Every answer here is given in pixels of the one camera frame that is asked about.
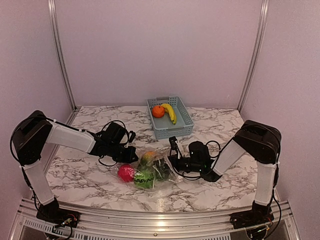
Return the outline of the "red fake fruit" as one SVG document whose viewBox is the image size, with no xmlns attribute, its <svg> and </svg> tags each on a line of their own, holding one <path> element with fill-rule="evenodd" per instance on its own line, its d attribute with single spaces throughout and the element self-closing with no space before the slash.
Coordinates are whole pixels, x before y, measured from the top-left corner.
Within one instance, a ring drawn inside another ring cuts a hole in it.
<svg viewBox="0 0 320 240">
<path fill-rule="evenodd" d="M 135 169 L 130 164 L 123 164 L 117 171 L 118 177 L 125 183 L 130 183 L 134 180 Z"/>
</svg>

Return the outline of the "small orange green fake fruit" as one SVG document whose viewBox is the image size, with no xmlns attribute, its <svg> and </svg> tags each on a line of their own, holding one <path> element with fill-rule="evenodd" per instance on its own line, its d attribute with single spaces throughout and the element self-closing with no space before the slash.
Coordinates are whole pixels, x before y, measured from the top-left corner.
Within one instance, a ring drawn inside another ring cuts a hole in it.
<svg viewBox="0 0 320 240">
<path fill-rule="evenodd" d="M 156 156 L 155 151 L 147 151 L 141 157 L 140 165 L 141 166 L 150 166 L 153 163 L 155 156 Z"/>
</svg>

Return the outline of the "clear zip top bag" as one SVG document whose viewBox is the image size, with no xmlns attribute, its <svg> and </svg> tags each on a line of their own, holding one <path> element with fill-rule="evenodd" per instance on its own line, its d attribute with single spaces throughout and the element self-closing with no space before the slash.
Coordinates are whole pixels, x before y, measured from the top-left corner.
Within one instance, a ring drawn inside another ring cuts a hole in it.
<svg viewBox="0 0 320 240">
<path fill-rule="evenodd" d="M 180 183 L 167 153 L 145 151 L 138 161 L 116 167 L 116 176 L 124 184 L 141 190 L 156 191 Z"/>
</svg>

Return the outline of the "yellow fake bananas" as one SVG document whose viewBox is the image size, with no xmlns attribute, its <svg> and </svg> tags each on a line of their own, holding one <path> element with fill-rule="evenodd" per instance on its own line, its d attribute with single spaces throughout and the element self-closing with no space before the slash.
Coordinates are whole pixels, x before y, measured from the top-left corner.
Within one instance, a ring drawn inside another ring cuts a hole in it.
<svg viewBox="0 0 320 240">
<path fill-rule="evenodd" d="M 161 106 L 164 107 L 165 112 L 169 114 L 172 124 L 175 125 L 177 123 L 177 115 L 173 107 L 168 103 L 163 103 Z"/>
</svg>

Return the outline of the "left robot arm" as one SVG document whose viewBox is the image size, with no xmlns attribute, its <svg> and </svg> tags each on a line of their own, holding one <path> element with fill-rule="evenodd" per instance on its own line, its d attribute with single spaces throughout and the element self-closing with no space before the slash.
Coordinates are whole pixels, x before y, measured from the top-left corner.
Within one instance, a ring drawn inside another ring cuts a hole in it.
<svg viewBox="0 0 320 240">
<path fill-rule="evenodd" d="M 13 130 L 9 148 L 19 162 L 28 186 L 37 196 L 44 215 L 53 223 L 63 219 L 63 211 L 53 202 L 55 196 L 41 169 L 41 154 L 46 144 L 75 149 L 99 158 L 110 157 L 116 164 L 131 164 L 139 158 L 131 146 L 136 134 L 128 131 L 120 120 L 107 123 L 102 130 L 91 132 L 77 129 L 48 118 L 40 110 L 34 111 Z"/>
</svg>

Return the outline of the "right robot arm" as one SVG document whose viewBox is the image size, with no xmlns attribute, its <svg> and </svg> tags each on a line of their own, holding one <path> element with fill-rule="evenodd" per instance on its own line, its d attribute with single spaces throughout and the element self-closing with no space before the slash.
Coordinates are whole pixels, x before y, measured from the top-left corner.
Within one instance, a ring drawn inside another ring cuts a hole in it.
<svg viewBox="0 0 320 240">
<path fill-rule="evenodd" d="M 173 136 L 169 138 L 166 160 L 182 178 L 215 183 L 244 155 L 250 156 L 257 164 L 257 185 L 254 208 L 248 212 L 247 219 L 258 224 L 267 216 L 266 208 L 272 202 L 277 185 L 281 141 L 282 134 L 277 128 L 246 120 L 216 156 L 212 156 L 208 144 L 201 141 L 190 143 L 189 155 L 185 156 Z"/>
</svg>

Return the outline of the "light blue plastic basket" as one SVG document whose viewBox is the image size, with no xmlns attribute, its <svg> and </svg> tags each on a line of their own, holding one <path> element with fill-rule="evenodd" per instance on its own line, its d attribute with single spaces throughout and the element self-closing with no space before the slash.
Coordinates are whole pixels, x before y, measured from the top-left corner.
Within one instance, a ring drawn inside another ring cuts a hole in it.
<svg viewBox="0 0 320 240">
<path fill-rule="evenodd" d="M 183 137 L 192 133 L 194 122 L 180 97 L 155 97 L 147 99 L 146 102 L 157 140 Z M 154 113 L 161 107 L 164 107 L 164 115 L 155 117 Z"/>
</svg>

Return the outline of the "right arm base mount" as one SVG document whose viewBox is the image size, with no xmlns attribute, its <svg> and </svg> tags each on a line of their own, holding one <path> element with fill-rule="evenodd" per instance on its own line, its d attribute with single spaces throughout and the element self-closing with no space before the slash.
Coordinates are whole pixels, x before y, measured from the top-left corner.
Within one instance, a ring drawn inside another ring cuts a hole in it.
<svg viewBox="0 0 320 240">
<path fill-rule="evenodd" d="M 274 215 L 270 205 L 263 206 L 255 202 L 252 203 L 252 209 L 235 212 L 230 215 L 230 223 L 234 229 L 261 225 L 273 220 Z"/>
</svg>

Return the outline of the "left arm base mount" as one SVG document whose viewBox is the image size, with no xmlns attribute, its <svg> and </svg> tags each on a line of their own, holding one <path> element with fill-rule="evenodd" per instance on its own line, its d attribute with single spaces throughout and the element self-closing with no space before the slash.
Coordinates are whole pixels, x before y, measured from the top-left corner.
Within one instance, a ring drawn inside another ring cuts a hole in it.
<svg viewBox="0 0 320 240">
<path fill-rule="evenodd" d="M 78 225 L 80 213 L 78 211 L 69 210 L 60 208 L 59 204 L 51 202 L 47 205 L 40 204 L 36 218 L 50 222 L 56 225 L 61 225 L 64 221 L 71 219 L 71 222 L 68 224 L 72 228 L 76 228 Z"/>
</svg>

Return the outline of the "aluminium front rail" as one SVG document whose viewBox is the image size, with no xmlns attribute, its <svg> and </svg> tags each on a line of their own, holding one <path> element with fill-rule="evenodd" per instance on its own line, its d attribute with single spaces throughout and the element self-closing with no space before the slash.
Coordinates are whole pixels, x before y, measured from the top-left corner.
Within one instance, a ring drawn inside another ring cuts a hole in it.
<svg viewBox="0 0 320 240">
<path fill-rule="evenodd" d="M 234 229 L 230 215 L 246 211 L 238 207 L 197 212 L 137 212 L 94 208 L 62 202 L 64 209 L 79 212 L 73 240 L 248 240 L 257 226 Z M 36 218 L 30 199 L 22 199 L 14 218 L 9 239 L 66 238 L 68 227 L 53 230 L 53 224 Z"/>
</svg>

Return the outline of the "left aluminium corner post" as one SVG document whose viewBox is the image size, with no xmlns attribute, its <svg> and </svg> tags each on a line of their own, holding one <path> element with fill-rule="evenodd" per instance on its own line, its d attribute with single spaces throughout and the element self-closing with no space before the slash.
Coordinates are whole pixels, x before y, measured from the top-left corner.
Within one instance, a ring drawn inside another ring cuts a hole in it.
<svg viewBox="0 0 320 240">
<path fill-rule="evenodd" d="M 57 54 L 57 60 L 59 64 L 59 69 L 61 72 L 63 84 L 65 87 L 67 99 L 70 105 L 70 108 L 73 112 L 77 110 L 77 105 L 75 102 L 75 98 L 72 92 L 71 84 L 69 81 L 69 76 L 67 72 L 67 67 L 65 63 L 62 43 L 61 43 L 61 37 L 59 32 L 59 24 L 58 24 L 58 16 L 57 16 L 57 10 L 56 10 L 56 1 L 55 0 L 48 0 L 48 11 L 49 11 L 49 18 L 52 28 L 52 34 L 53 34 L 53 41 L 55 45 L 55 51 Z"/>
</svg>

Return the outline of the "aluminium corner post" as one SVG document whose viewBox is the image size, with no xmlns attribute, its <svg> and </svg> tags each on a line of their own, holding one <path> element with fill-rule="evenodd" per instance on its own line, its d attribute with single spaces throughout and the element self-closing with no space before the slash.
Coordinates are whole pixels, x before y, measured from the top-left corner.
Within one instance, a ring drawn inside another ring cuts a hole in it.
<svg viewBox="0 0 320 240">
<path fill-rule="evenodd" d="M 266 31 L 266 25 L 267 25 L 267 18 L 268 18 L 268 12 L 269 12 L 269 0 L 262 0 L 261 1 L 261 7 L 260 7 L 260 13 L 259 13 L 259 19 L 258 19 L 258 25 L 257 25 L 257 32 L 255 36 L 255 41 L 253 45 L 253 51 L 251 55 L 251 59 L 249 62 L 248 70 L 246 73 L 244 85 L 240 94 L 240 98 L 237 105 L 237 110 L 241 112 L 245 106 L 246 100 L 248 98 L 250 87 L 253 82 L 255 69 L 257 66 L 257 62 L 259 59 L 259 55 L 262 49 L 263 40 L 265 36 Z"/>
<path fill-rule="evenodd" d="M 56 1 L 55 0 L 48 0 L 48 11 L 49 11 L 49 18 L 52 28 L 52 34 L 53 34 L 53 41 L 55 45 L 55 51 L 57 54 L 57 60 L 59 64 L 59 69 L 61 72 L 63 84 L 65 87 L 67 99 L 70 105 L 70 108 L 73 112 L 77 110 L 77 105 L 75 102 L 75 98 L 72 92 L 71 84 L 69 81 L 69 76 L 67 72 L 67 67 L 65 63 L 62 43 L 61 43 L 61 37 L 59 32 L 59 24 L 58 24 L 58 16 L 57 16 L 57 10 L 56 10 Z"/>
</svg>

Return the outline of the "right aluminium corner post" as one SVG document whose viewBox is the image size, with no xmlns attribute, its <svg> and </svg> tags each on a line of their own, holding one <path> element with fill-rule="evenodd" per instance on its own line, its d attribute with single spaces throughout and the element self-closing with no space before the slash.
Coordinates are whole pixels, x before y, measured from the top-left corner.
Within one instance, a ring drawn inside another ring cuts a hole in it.
<svg viewBox="0 0 320 240">
<path fill-rule="evenodd" d="M 266 31 L 266 25 L 267 25 L 267 18 L 268 18 L 268 12 L 269 12 L 269 0 L 262 0 L 261 1 L 261 7 L 260 7 L 260 13 L 259 13 L 259 19 L 258 19 L 258 25 L 257 25 L 257 32 L 255 36 L 255 41 L 253 45 L 253 51 L 251 55 L 251 59 L 249 62 L 248 70 L 246 73 L 244 85 L 240 94 L 240 98 L 237 105 L 237 110 L 241 112 L 245 106 L 246 100 L 248 98 L 250 87 L 253 82 L 255 69 L 257 66 L 257 62 L 259 59 L 259 55 L 262 49 L 263 40 L 265 36 Z"/>
</svg>

